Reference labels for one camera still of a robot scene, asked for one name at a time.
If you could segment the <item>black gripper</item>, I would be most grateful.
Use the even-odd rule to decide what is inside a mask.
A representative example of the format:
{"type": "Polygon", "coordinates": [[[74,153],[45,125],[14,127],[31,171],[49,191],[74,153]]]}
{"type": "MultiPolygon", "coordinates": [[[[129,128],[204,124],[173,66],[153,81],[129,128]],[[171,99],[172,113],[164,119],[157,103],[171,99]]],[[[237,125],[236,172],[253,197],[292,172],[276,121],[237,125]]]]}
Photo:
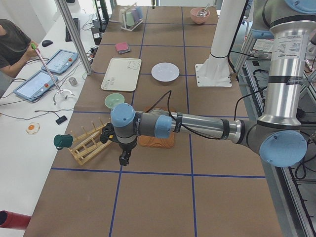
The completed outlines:
{"type": "Polygon", "coordinates": [[[117,140],[120,148],[122,149],[122,153],[119,157],[119,163],[120,165],[128,165],[132,150],[137,145],[137,136],[132,135],[131,137],[123,138],[117,135],[117,140]]]}

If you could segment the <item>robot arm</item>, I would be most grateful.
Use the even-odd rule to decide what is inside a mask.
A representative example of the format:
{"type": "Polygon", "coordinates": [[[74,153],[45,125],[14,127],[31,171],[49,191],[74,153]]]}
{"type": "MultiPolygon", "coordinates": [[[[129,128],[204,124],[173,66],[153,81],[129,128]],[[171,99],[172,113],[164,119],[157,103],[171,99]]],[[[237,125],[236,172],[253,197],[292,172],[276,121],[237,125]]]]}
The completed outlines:
{"type": "Polygon", "coordinates": [[[256,121],[228,121],[161,109],[137,112],[131,105],[121,103],[111,111],[112,140],[122,149],[121,165],[128,165],[138,136],[168,138],[172,132],[231,140],[276,167],[292,166],[303,159],[307,142],[300,133],[296,113],[308,38],[316,27],[316,3],[313,0],[256,0],[253,5],[255,37],[267,32],[274,37],[263,114],[256,121]]]}

